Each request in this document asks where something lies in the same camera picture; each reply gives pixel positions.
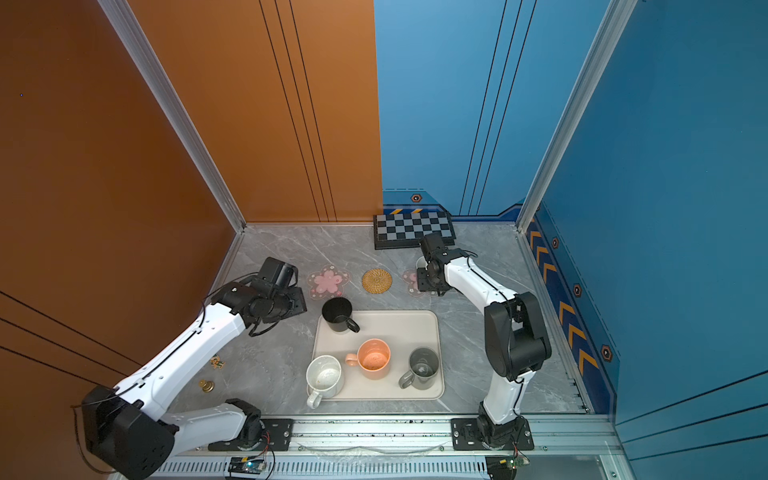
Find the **pink flower coaster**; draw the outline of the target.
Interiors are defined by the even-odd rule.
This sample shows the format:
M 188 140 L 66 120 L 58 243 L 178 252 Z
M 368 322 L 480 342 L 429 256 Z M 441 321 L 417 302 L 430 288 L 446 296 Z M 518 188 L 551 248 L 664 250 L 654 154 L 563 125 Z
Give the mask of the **pink flower coaster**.
M 418 287 L 418 275 L 416 270 L 406 270 L 401 275 L 401 278 L 406 283 L 408 293 L 411 296 L 419 297 L 422 295 L 422 292 L 419 290 L 419 287 Z
M 344 287 L 350 281 L 348 272 L 335 265 L 327 265 L 318 272 L 313 272 L 307 279 L 312 300 L 338 298 L 344 295 Z

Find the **woven rattan coaster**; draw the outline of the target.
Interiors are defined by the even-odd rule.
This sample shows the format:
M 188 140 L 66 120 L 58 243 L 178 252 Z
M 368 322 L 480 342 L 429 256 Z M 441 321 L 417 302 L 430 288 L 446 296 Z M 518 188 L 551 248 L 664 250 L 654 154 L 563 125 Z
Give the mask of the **woven rattan coaster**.
M 385 269 L 377 268 L 365 272 L 362 276 L 363 289 L 371 294 L 387 292 L 393 283 L 392 275 Z

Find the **black mug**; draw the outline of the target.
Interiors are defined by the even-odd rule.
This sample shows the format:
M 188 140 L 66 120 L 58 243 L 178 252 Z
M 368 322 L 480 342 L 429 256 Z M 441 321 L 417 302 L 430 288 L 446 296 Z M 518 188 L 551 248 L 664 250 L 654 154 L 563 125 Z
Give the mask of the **black mug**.
M 352 319 L 352 312 L 353 307 L 348 299 L 336 297 L 323 304 L 321 314 L 332 331 L 359 333 L 360 326 Z

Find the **orange pink mug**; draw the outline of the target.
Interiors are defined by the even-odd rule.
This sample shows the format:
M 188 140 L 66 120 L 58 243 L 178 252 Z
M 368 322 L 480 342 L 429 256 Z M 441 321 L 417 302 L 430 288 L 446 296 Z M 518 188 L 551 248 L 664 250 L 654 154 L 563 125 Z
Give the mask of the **orange pink mug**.
M 350 353 L 345 358 L 345 363 L 357 368 L 363 376 L 370 380 L 380 380 L 389 373 L 391 362 L 391 349 L 381 339 L 373 338 L 361 344 L 356 353 Z

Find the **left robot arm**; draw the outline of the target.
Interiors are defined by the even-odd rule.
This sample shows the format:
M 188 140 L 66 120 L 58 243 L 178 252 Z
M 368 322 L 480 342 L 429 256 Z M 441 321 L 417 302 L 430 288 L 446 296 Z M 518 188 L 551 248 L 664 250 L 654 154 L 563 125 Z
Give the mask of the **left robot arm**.
M 244 452 L 270 448 L 260 410 L 237 398 L 202 410 L 168 409 L 192 377 L 230 341 L 262 335 L 305 313 L 297 285 L 230 282 L 211 295 L 201 315 L 158 355 L 112 388 L 97 386 L 74 406 L 80 452 L 127 479 L 146 479 L 170 457 L 225 442 Z

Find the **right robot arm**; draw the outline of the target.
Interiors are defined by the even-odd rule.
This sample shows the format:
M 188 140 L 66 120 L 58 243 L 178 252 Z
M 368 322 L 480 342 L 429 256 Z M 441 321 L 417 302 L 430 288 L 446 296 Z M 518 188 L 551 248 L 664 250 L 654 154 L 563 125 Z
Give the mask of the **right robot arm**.
M 467 253 L 417 260 L 417 287 L 443 295 L 456 290 L 483 314 L 484 350 L 493 376 L 476 425 L 490 449 L 534 449 L 521 404 L 530 381 L 552 355 L 538 298 L 494 280 Z

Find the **folded checkerboard box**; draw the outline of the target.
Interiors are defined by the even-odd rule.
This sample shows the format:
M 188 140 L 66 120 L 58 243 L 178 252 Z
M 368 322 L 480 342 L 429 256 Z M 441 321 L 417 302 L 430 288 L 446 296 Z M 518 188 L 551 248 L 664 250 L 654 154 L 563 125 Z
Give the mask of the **folded checkerboard box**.
M 452 217 L 445 211 L 412 210 L 373 218 L 375 250 L 416 248 L 426 235 L 439 234 L 446 245 L 455 244 Z

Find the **cream serving tray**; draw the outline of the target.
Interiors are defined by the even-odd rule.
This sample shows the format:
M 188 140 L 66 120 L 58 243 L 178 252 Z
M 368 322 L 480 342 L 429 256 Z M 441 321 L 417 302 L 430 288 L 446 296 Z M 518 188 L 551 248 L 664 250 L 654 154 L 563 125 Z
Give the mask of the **cream serving tray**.
M 403 388 L 401 378 L 411 370 L 411 354 L 426 348 L 440 353 L 438 317 L 429 310 L 355 311 L 360 327 L 336 332 L 318 319 L 313 358 L 332 356 L 341 367 L 343 386 L 333 401 L 437 400 L 445 390 L 443 370 L 425 387 L 412 383 Z

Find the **grey green mug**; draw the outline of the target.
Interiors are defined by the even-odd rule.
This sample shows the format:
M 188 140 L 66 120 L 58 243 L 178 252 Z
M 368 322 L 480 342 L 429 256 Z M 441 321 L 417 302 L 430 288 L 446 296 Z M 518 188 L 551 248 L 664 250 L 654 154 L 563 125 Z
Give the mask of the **grey green mug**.
M 400 377 L 398 385 L 401 389 L 413 387 L 418 390 L 430 388 L 439 373 L 440 359 L 436 351 L 420 347 L 411 352 L 408 360 L 408 370 Z

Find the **small brass bell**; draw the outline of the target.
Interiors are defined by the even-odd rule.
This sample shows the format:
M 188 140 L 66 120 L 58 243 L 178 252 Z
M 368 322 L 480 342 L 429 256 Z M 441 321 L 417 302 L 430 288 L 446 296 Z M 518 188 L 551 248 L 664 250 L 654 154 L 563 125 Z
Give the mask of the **small brass bell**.
M 215 388 L 215 383 L 211 380 L 200 380 L 199 387 L 204 393 L 210 393 Z

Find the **green circuit board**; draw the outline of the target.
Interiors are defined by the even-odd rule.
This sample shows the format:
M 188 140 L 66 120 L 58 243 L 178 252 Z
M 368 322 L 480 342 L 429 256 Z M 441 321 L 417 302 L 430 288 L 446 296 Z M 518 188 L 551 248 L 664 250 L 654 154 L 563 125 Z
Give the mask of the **green circuit board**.
M 227 467 L 227 477 L 236 479 L 255 478 L 265 473 L 267 464 L 264 459 L 251 457 L 232 457 Z

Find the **right small circuit board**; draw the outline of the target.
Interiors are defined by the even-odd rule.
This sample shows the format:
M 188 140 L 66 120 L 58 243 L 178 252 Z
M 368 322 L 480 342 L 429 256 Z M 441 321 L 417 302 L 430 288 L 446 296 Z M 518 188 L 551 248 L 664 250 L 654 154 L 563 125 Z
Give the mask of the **right small circuit board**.
M 523 467 L 530 464 L 525 456 L 486 456 L 486 472 L 490 480 L 515 480 Z

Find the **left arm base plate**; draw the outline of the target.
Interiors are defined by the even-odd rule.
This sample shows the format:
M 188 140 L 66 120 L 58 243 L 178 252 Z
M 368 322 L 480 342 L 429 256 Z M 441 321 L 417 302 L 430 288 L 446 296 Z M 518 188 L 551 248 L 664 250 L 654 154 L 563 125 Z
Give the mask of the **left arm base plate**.
M 219 441 L 207 446 L 209 451 L 275 452 L 287 451 L 290 446 L 294 420 L 290 418 L 248 419 L 243 429 L 232 440 Z

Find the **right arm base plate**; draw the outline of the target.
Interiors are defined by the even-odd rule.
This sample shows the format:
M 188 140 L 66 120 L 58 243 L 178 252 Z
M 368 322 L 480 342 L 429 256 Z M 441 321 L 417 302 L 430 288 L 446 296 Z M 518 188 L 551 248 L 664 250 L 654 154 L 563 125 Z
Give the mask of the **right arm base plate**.
M 528 420 L 519 416 L 496 425 L 484 416 L 450 420 L 453 449 L 456 451 L 535 449 Z

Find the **aluminium front rail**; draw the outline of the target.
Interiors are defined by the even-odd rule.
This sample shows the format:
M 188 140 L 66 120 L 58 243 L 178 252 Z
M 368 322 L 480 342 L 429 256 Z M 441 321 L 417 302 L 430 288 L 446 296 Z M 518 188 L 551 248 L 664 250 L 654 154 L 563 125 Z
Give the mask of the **aluminium front rail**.
M 613 425 L 604 415 L 527 414 L 534 455 L 623 455 Z M 456 455 L 462 427 L 474 414 L 295 415 L 287 437 L 294 455 Z

